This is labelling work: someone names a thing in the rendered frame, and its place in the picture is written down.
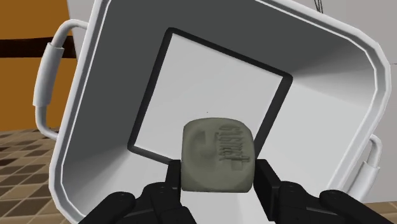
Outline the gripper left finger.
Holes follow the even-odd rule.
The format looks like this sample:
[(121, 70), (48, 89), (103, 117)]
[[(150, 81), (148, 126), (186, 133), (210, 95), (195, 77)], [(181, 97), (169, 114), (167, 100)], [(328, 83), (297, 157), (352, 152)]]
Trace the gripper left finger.
[(138, 198), (129, 192), (113, 192), (79, 224), (197, 224), (180, 196), (181, 161), (172, 160), (164, 182), (146, 185)]

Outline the grey-green rounded block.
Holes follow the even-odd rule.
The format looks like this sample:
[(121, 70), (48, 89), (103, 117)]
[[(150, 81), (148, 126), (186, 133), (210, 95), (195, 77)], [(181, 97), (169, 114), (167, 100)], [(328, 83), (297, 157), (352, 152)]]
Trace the grey-green rounded block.
[(246, 193), (254, 180), (250, 129), (229, 118), (200, 118), (183, 128), (181, 188), (189, 192)]

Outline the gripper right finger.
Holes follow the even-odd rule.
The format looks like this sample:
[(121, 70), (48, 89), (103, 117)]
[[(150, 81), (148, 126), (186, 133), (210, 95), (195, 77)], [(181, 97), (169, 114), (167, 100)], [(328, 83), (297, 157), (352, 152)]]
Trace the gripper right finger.
[(325, 190), (315, 197), (298, 183), (281, 181), (265, 159), (257, 159), (254, 190), (275, 224), (393, 224), (350, 195)]

